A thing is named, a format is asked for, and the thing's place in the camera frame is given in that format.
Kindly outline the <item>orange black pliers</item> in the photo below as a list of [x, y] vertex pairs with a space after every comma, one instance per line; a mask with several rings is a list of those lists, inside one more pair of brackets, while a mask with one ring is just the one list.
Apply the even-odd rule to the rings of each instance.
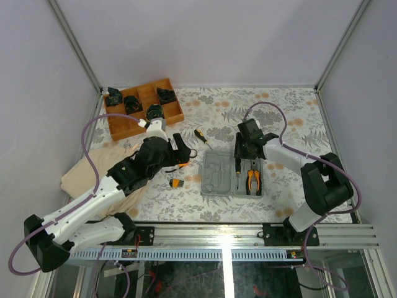
[[246, 178], [246, 194], [260, 196], [262, 193], [261, 173], [258, 170], [257, 162], [251, 160], [250, 169]]

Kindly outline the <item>grey plastic tool case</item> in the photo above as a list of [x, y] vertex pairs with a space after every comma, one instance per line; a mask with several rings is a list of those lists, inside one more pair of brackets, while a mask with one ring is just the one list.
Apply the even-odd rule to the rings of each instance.
[[206, 196], [229, 196], [245, 199], [259, 199], [265, 196], [263, 166], [260, 159], [257, 162], [261, 173], [262, 193], [260, 196], [246, 194], [246, 178], [251, 160], [241, 160], [239, 189], [236, 188], [235, 161], [231, 153], [225, 151], [207, 151], [203, 156], [203, 166], [200, 169], [202, 177], [200, 192]]

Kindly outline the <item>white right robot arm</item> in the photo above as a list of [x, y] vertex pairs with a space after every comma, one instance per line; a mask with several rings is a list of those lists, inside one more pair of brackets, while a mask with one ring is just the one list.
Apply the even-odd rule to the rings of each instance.
[[264, 243], [269, 246], [317, 246], [313, 224], [352, 198], [354, 192], [340, 159], [333, 153], [317, 157], [284, 143], [274, 133], [264, 134], [253, 119], [238, 124], [234, 146], [236, 185], [246, 194], [262, 194], [261, 160], [280, 163], [301, 177], [305, 203], [280, 226], [265, 224]]

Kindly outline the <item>long yellow black screwdriver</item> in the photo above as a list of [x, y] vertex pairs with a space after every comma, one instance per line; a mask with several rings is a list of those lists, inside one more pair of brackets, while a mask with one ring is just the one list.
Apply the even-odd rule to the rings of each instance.
[[235, 161], [235, 171], [236, 171], [236, 188], [239, 189], [239, 176], [241, 173], [241, 159], [236, 157]]

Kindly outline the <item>short yellow black screwdriver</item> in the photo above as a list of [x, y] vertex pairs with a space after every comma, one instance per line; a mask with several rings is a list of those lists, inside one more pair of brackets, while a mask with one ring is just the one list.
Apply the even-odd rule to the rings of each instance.
[[212, 146], [209, 144], [208, 140], [205, 138], [204, 134], [200, 130], [195, 129], [194, 134], [199, 140], [201, 140], [204, 144], [206, 144], [206, 146], [209, 147], [209, 149], [213, 150]]

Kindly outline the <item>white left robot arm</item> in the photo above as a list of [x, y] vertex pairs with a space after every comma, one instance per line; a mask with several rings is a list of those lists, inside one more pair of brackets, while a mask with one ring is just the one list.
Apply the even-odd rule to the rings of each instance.
[[108, 206], [125, 199], [165, 167], [186, 164], [191, 149], [181, 135], [175, 133], [173, 149], [165, 133], [165, 120], [139, 120], [147, 137], [138, 151], [111, 167], [103, 178], [96, 177], [94, 187], [71, 203], [43, 218], [31, 215], [24, 221], [25, 244], [39, 265], [47, 273], [59, 268], [71, 254], [105, 242], [131, 244], [136, 237], [135, 224], [124, 212], [106, 220], [89, 220]]

